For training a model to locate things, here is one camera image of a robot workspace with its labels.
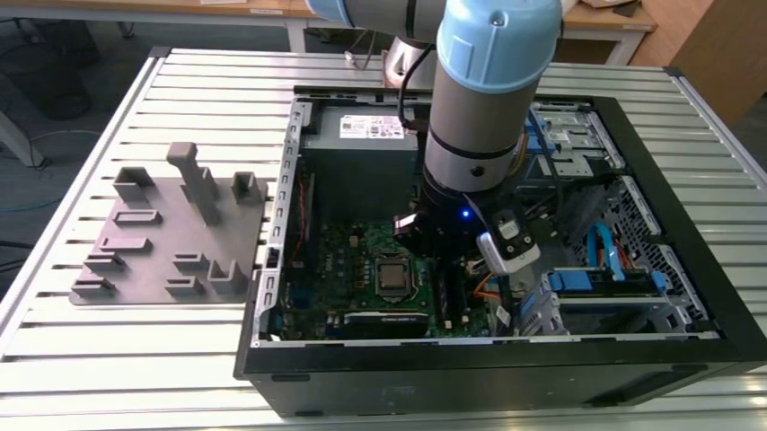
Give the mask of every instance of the label sticker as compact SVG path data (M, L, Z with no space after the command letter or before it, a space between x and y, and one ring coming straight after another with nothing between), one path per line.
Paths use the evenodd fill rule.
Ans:
M274 9L250 9L250 13L257 13L258 15L281 15L282 11Z
M404 139L405 130L394 116L345 115L338 135L341 139Z
M552 141L570 142L570 137L566 133L548 132L548 139Z
M498 318L498 321L501 321L505 326L509 326L512 323L512 315L505 311L502 307L498 306L498 308L494 310L494 315Z
M624 24L623 30L645 30L649 31L652 29L652 25L641 25L641 24Z

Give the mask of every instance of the blue drive bracket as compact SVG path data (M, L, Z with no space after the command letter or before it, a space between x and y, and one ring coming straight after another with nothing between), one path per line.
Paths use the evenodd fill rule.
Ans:
M546 122L537 116L536 112L533 110L530 110L532 112L532 116L534 117L536 121L537 121L537 126L540 130L546 130ZM529 119L525 120L525 133L526 133L526 152L530 154L542 154L542 148L545 147L548 149L548 153L553 154L557 151L557 147L556 144L553 142L550 142L550 139L548 139L548 135L546 132L542 132L542 135L540 138L545 141L541 145L540 143L540 138L537 136L536 133L536 129L533 128L533 125L529 121Z

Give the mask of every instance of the green circuit board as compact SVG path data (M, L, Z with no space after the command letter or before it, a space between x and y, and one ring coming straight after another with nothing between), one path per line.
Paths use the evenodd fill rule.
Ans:
M376 265L382 262L401 262L405 268L409 289L402 297L376 292ZM330 339L325 329L346 312L421 312L430 316L429 337L485 335L484 306L468 311L465 321L436 321L430 284L430 262L409 255L392 238L388 223L322 225L309 269L290 280L290 289L300 289L310 299L301 308L286 309L286 325L296 328L301 339Z

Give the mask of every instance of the blue plastic latch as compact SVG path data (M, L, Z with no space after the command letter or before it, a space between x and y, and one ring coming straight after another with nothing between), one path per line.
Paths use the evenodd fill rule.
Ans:
M585 292L595 287L585 271L556 271L548 274L548 283L554 292Z
M558 273L550 272L548 273L548 285L550 286L550 290L553 292L558 292L564 286L561 285L561 278Z
M560 278L565 291L582 292L595 289L593 286L591 286L591 280L588 279L585 271L561 271Z
M518 308L518 314L521 316L525 315L526 311L529 310L529 307L532 307L532 304L536 303L536 294L532 293L526 299L525 299L525 303L522 303L522 306Z
M664 294L668 289L667 278L660 271L652 271L649 275L652 277L652 281L655 282L655 287L657 287L657 293Z

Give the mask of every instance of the desk leg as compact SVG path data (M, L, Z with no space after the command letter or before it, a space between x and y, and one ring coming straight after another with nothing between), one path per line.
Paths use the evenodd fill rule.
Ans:
M609 53L607 64L611 66L627 66L633 53L643 43L644 33L640 31L629 31L624 34L623 39L615 44L615 48Z
M18 129L13 121L0 112L0 141L16 155L24 166L37 167L42 163L42 156L29 143L26 134Z
M289 51L306 52L306 40L302 31L306 29L306 21L302 19L286 19L285 28L288 29Z

